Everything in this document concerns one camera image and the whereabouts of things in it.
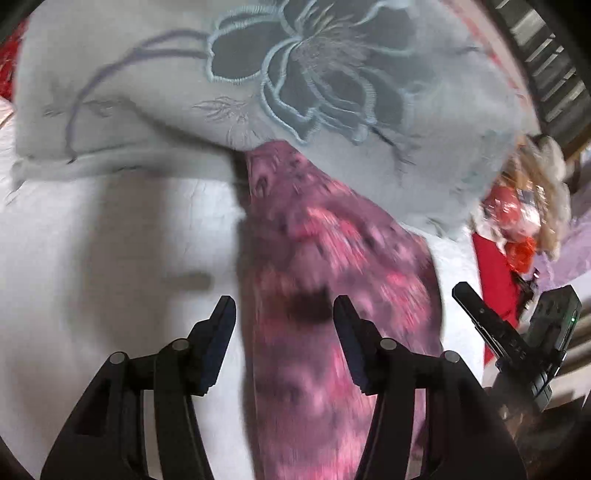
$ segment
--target pink floral cloth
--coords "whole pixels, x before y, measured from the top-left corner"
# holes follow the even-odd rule
[[[289,143],[267,143],[247,153],[247,163],[256,424],[265,480],[352,479],[375,397],[351,380],[332,302],[347,294],[383,335],[439,355],[433,260],[422,238]],[[419,444],[423,392],[416,398],[413,443]]]

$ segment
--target bed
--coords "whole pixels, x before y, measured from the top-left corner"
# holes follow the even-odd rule
[[[525,83],[494,27],[472,1],[452,5],[478,26],[521,90],[527,128],[535,132]],[[191,170],[177,169],[172,176],[124,170],[15,184],[18,115],[10,115],[11,106],[3,103],[0,436],[38,478],[67,415],[109,354],[145,355],[185,336],[223,294],[237,299],[240,311],[246,190],[236,160],[212,146],[200,149]],[[443,346],[460,353],[481,379],[483,342],[451,298],[459,281],[479,291],[470,236],[461,229],[452,240],[410,229],[424,235],[434,257]],[[244,402],[245,373],[239,318],[215,388],[195,401],[217,478],[255,475],[244,426],[252,415],[252,405]],[[148,418],[149,397],[146,409]],[[146,427],[150,473],[160,478],[153,424],[147,420]]]

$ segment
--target wrinkled white sheet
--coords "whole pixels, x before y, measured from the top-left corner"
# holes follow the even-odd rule
[[[223,294],[237,300],[240,312],[244,211],[232,184],[139,171],[28,181],[10,193],[13,133],[12,121],[0,130],[0,436],[38,478],[64,421],[110,353],[158,351],[209,317]],[[482,340],[450,295],[462,280],[479,290],[470,238],[427,239],[443,292],[443,345],[480,378]],[[241,326],[239,318],[217,384],[195,402],[219,479],[254,478]],[[151,474],[161,478],[150,425]]]

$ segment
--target red fabric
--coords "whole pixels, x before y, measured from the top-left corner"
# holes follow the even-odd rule
[[[472,242],[478,260],[484,303],[497,312],[503,320],[516,327],[519,287],[513,282],[511,267],[507,263],[507,259],[494,242],[482,238],[476,233],[472,235]],[[491,350],[486,347],[485,364],[492,358]]]
[[[23,21],[0,46],[0,96],[12,102],[12,79],[17,68],[18,48],[25,33],[27,21]]]

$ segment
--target plastic bag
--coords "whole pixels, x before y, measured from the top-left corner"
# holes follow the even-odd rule
[[[522,274],[529,272],[534,261],[536,247],[536,241],[532,237],[527,238],[524,242],[507,242],[505,253],[511,269]]]
[[[512,229],[521,219],[521,206],[515,188],[499,179],[483,202],[487,217],[501,230]]]
[[[535,186],[521,168],[518,158],[508,163],[484,200],[483,207],[487,217],[507,240],[524,242],[540,231]]]
[[[560,255],[560,240],[567,233],[570,222],[569,191],[556,178],[559,172],[552,166],[555,160],[559,163],[560,159],[545,158],[529,138],[526,145],[519,149],[519,159],[523,170],[536,185],[535,202],[541,223],[538,248],[548,253],[551,260],[556,260]]]
[[[542,137],[538,142],[541,159],[544,161],[546,173],[551,179],[564,181],[566,177],[566,163],[558,142],[552,137]]]

